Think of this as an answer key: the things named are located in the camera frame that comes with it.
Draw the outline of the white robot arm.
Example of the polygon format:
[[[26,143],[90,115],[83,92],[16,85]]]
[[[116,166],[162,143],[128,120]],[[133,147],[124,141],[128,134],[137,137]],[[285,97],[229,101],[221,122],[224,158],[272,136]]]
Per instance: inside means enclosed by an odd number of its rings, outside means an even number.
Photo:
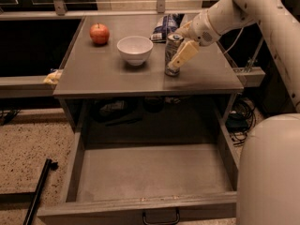
[[[289,104],[253,128],[243,145],[236,225],[300,225],[300,22],[281,0],[219,0],[177,32],[187,39],[172,59],[183,66],[201,46],[258,24],[273,59],[264,92]]]

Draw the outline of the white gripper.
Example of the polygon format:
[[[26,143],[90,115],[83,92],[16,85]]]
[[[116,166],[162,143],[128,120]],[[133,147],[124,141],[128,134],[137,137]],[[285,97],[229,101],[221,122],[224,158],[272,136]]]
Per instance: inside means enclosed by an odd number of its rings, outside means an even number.
[[[183,38],[193,40],[184,41],[172,57],[168,67],[177,70],[199,52],[200,46],[210,46],[220,39],[220,34],[209,21],[208,10],[202,10],[191,21],[186,22],[175,30]]]

